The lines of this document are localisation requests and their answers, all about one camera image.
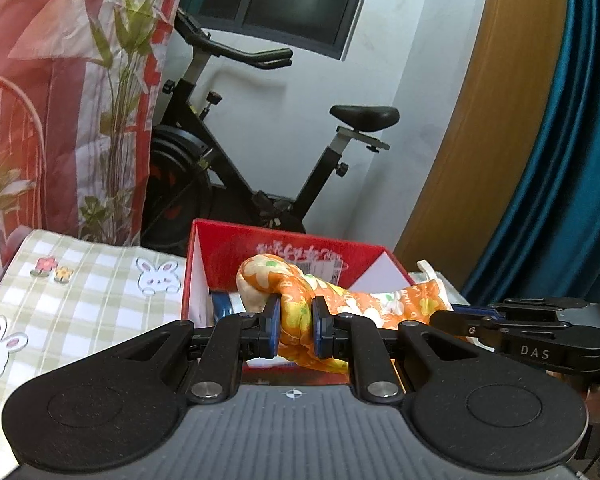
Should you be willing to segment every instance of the checkered tablecloth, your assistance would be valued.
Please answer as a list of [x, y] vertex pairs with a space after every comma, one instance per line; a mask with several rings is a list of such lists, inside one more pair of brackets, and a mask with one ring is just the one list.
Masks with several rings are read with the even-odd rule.
[[[179, 319], [184, 267], [143, 248], [30, 234], [0, 283], [0, 417], [27, 380]], [[16, 465], [0, 425], [0, 478]]]

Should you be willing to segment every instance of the bike wheel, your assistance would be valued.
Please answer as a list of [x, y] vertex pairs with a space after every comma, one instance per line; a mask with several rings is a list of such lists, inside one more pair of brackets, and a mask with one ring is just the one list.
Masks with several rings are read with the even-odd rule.
[[152, 131], [149, 179], [142, 214], [142, 245], [184, 256], [195, 218], [208, 215], [211, 182], [197, 161], [202, 149], [188, 132], [169, 126]]

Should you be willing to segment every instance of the black saddle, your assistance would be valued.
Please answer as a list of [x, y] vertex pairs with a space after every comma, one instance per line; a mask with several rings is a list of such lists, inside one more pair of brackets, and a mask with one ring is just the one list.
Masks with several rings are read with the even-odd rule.
[[392, 106], [337, 105], [329, 113], [359, 132], [378, 132], [400, 120], [400, 112]]

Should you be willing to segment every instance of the floral oven mitt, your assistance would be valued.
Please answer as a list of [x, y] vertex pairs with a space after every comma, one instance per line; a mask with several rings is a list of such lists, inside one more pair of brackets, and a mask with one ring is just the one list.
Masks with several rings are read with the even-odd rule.
[[245, 309], [262, 312], [269, 294], [282, 296], [280, 347], [278, 354], [306, 368], [326, 372], [347, 372], [347, 363], [339, 359], [318, 359], [314, 354], [311, 303], [323, 296], [332, 314], [350, 312], [371, 318], [379, 328], [397, 328], [401, 321], [415, 319], [423, 323], [437, 310], [451, 310], [442, 280], [427, 262], [419, 262], [429, 281], [388, 292], [367, 294], [349, 292], [303, 274], [293, 264], [273, 254], [258, 254], [245, 260], [236, 282]]

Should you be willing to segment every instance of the metal screw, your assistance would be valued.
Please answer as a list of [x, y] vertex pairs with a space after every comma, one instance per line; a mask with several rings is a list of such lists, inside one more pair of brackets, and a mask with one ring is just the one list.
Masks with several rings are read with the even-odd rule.
[[398, 394], [400, 388], [389, 381], [376, 381], [371, 383], [366, 390], [375, 397], [393, 397]]
[[201, 399], [215, 399], [222, 394], [222, 386], [211, 381], [202, 381], [191, 387], [191, 393]]

